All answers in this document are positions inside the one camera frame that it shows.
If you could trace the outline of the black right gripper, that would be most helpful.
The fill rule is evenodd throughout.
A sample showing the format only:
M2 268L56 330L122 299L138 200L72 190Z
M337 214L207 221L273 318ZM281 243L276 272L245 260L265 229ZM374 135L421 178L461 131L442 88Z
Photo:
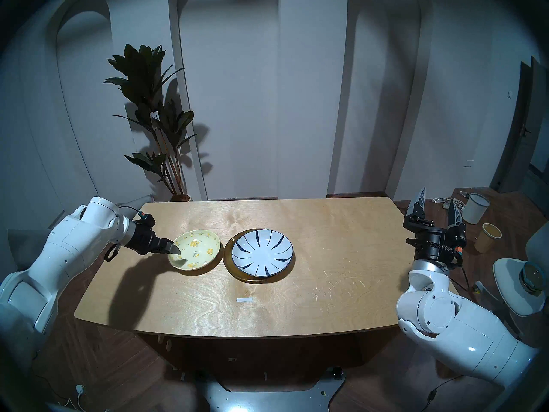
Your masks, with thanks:
M406 243L415 248L414 261L426 260L446 266L461 266L462 248L467 244L466 224L454 199L447 210L447 229L435 227L432 221L425 219L426 191L423 187L416 199L411 201L403 227L414 233L415 238L406 239Z

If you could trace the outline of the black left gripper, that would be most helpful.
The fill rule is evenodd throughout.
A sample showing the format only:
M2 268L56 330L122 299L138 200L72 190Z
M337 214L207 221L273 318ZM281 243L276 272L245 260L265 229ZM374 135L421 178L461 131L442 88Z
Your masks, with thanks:
M153 231L156 224L151 214L138 213L139 219L133 221L134 232L127 243L127 248L135 251L139 255L148 253L174 254L180 255L179 247L173 241L165 238L159 238Z

